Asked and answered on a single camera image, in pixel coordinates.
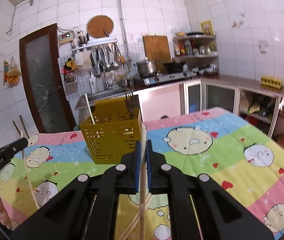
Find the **wall utensil rack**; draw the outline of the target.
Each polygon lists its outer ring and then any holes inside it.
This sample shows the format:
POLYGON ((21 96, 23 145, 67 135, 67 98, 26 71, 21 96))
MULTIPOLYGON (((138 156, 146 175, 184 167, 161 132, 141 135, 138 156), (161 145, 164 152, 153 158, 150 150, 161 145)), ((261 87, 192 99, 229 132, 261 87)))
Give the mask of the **wall utensil rack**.
POLYGON ((121 55, 116 37, 97 38, 85 44, 73 46, 74 55, 82 57, 78 59, 77 65, 88 65, 89 71, 94 77, 100 77, 106 72, 123 68, 126 61, 121 55))

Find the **yellow egg tray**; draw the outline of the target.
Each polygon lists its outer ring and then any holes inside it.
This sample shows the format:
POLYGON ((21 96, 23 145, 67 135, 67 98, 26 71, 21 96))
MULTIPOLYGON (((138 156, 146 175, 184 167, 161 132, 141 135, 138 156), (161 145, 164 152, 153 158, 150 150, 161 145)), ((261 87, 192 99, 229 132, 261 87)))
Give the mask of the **yellow egg tray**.
POLYGON ((265 75, 260 78, 260 84, 262 86, 267 86, 267 87, 271 87, 274 89, 281 89, 283 85, 283 81, 280 78, 265 75))

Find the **steel cooking pot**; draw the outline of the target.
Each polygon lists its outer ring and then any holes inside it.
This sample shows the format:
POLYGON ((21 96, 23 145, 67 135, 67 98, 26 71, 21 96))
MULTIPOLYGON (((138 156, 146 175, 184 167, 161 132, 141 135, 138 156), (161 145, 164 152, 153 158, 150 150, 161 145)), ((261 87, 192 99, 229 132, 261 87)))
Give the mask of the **steel cooking pot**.
POLYGON ((140 76, 155 75, 158 72, 156 61, 143 60, 136 63, 140 76))

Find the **wooden cutting board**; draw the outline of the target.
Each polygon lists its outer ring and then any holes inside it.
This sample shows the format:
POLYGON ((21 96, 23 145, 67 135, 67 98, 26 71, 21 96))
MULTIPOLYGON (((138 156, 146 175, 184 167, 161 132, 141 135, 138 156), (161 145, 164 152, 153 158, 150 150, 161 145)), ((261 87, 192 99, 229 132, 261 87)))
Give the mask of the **wooden cutting board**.
POLYGON ((163 64, 172 62, 167 36, 143 36, 143 44, 146 57, 151 61, 156 61, 158 73, 167 74, 163 64))

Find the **dark wooden glass door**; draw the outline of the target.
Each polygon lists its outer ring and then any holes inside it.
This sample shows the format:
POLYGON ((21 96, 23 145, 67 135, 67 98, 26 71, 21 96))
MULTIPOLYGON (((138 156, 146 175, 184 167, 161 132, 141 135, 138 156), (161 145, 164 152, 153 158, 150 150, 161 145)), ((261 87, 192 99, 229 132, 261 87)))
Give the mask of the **dark wooden glass door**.
POLYGON ((57 24, 21 38, 19 55, 22 83, 38 132, 72 131, 76 122, 66 99, 58 64, 57 24))

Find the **thin wooden chopstick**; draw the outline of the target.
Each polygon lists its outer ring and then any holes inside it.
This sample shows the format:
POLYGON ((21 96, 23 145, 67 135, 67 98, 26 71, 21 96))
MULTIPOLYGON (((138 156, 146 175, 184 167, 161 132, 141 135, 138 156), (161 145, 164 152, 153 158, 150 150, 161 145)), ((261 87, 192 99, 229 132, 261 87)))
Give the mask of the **thin wooden chopstick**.
MULTIPOLYGON (((24 135, 23 135, 23 131, 22 131, 22 130, 20 130, 20 137, 21 137, 21 139, 26 139, 26 138, 24 137, 24 135)), ((28 182, 28 186, 29 186, 29 189, 30 189, 30 193, 31 193, 32 199, 33 199, 33 201, 34 201, 34 204, 35 204, 36 209, 39 210, 40 207, 39 207, 39 205, 38 205, 38 203, 37 203, 37 200, 36 200, 36 198, 35 198, 35 194, 34 194, 34 190, 33 190, 33 187, 32 187, 32 183, 31 183, 31 181, 30 181, 29 174, 28 174, 28 167, 27 167, 27 164, 26 164, 25 150, 23 149, 23 150, 21 150, 21 152, 22 152, 22 154, 21 154, 21 155, 22 155, 22 159, 23 159, 23 162, 24 162, 26 180, 27 180, 27 182, 28 182)))

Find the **gas stove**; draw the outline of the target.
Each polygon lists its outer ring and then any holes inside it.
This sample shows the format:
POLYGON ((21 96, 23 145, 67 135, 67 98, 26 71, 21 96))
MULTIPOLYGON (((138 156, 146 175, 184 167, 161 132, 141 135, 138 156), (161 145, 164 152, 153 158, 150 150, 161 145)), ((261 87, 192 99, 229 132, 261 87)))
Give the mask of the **gas stove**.
POLYGON ((154 76, 147 76, 147 77, 136 77, 133 79, 136 85, 142 86, 152 86, 157 85, 160 83, 167 83, 176 80, 184 80, 190 79, 193 77, 197 77, 197 73, 193 73, 192 71, 188 72, 180 72, 180 73, 173 73, 173 74, 157 74, 154 76))

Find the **black wok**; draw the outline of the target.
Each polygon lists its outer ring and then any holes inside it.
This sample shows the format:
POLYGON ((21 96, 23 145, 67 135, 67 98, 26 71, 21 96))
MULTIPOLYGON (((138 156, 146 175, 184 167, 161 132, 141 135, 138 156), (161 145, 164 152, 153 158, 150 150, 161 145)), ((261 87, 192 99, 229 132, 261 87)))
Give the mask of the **black wok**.
POLYGON ((168 74, 173 73, 181 73, 183 71, 183 66, 185 65, 185 62, 168 62, 164 63, 163 66, 167 70, 168 74))

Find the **corner wall shelf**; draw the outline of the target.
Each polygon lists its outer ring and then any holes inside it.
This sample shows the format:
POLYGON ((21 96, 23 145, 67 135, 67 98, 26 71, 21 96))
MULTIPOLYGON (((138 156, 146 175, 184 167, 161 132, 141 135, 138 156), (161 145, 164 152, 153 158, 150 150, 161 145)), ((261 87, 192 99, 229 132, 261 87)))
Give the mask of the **corner wall shelf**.
POLYGON ((205 33, 178 33, 172 38, 173 62, 184 62, 189 69, 219 74, 217 36, 205 33))

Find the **yellow perforated utensil holder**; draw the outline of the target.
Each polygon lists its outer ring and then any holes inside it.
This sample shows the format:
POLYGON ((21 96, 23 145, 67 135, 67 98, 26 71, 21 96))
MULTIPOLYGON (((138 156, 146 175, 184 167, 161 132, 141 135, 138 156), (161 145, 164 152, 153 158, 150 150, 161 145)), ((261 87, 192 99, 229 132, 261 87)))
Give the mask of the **yellow perforated utensil holder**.
POLYGON ((80 125, 94 163, 118 164, 121 157, 133 152, 135 143, 141 140, 141 114, 138 107, 130 107, 133 99, 98 100, 93 116, 80 125))

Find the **metal fork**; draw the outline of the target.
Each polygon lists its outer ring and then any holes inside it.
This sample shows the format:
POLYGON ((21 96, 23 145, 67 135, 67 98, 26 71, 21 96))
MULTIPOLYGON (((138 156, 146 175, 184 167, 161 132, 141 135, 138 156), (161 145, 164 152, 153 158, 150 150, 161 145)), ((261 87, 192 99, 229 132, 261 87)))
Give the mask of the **metal fork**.
POLYGON ((130 118, 134 118, 134 111, 135 111, 135 98, 132 91, 126 91, 126 105, 127 109, 130 113, 130 118))

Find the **wall power socket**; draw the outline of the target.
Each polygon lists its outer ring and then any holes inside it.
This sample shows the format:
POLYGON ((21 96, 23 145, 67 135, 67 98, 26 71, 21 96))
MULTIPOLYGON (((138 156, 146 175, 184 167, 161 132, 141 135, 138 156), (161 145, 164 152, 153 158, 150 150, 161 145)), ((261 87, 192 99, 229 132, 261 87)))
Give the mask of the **wall power socket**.
POLYGON ((258 40, 258 46, 261 54, 267 53, 268 43, 267 40, 258 40))

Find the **chopstick in holder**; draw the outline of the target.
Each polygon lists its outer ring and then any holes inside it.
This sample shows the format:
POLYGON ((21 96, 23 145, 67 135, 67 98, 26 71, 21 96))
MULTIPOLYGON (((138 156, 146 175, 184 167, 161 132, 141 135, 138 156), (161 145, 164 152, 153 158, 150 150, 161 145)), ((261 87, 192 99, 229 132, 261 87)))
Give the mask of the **chopstick in holder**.
POLYGON ((90 108, 90 103, 89 103, 87 93, 85 93, 85 99, 86 99, 86 104, 87 104, 87 108, 88 108, 88 111, 89 111, 89 116, 90 116, 91 122, 92 122, 93 125, 95 125, 95 120, 94 120, 94 117, 93 117, 93 114, 92 114, 92 110, 90 108))

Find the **white soap bottle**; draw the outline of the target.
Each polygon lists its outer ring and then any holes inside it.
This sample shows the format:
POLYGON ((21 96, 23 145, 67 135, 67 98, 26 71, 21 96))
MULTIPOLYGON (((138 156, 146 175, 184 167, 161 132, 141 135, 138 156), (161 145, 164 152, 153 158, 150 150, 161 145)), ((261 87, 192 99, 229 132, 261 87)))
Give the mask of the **white soap bottle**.
POLYGON ((98 92, 98 87, 96 84, 96 77, 93 75, 93 73, 90 73, 89 83, 90 83, 92 94, 96 94, 98 92))

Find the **wooden chopstick on quilt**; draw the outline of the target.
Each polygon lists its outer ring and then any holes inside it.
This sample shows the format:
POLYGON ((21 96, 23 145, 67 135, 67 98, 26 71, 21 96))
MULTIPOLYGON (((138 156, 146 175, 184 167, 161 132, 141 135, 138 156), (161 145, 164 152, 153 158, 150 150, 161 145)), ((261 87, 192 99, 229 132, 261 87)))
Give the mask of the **wooden chopstick on quilt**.
POLYGON ((131 235, 133 230, 136 228, 136 226, 140 223, 142 228, 142 239, 145 239, 144 233, 145 233, 145 211, 149 207, 149 204, 152 200, 152 196, 149 193, 142 204, 140 204, 139 211, 133 216, 132 220, 126 227, 126 229, 123 231, 123 233, 119 236, 118 239, 128 239, 128 237, 131 235))

